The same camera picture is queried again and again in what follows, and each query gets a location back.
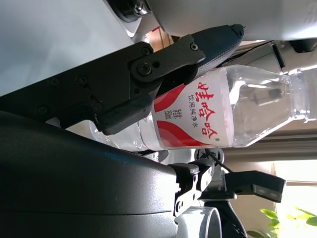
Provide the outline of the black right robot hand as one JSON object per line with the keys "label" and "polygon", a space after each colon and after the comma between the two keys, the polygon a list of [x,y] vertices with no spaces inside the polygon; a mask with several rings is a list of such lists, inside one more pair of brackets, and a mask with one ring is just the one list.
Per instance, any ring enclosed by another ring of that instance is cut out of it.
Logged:
{"label": "black right robot hand", "polygon": [[174,238],[176,172],[68,131],[84,120],[106,135],[145,118],[155,98],[194,81],[240,45],[240,24],[181,37],[154,52],[139,42],[0,98],[3,238]]}

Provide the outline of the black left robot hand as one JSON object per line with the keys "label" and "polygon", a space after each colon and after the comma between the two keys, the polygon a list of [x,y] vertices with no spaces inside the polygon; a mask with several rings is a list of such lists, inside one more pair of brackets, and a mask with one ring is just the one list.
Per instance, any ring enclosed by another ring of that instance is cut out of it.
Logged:
{"label": "black left robot hand", "polygon": [[221,148],[197,149],[194,160],[188,163],[173,163],[168,166],[176,172],[178,191],[175,197],[204,191],[224,191],[224,152]]}

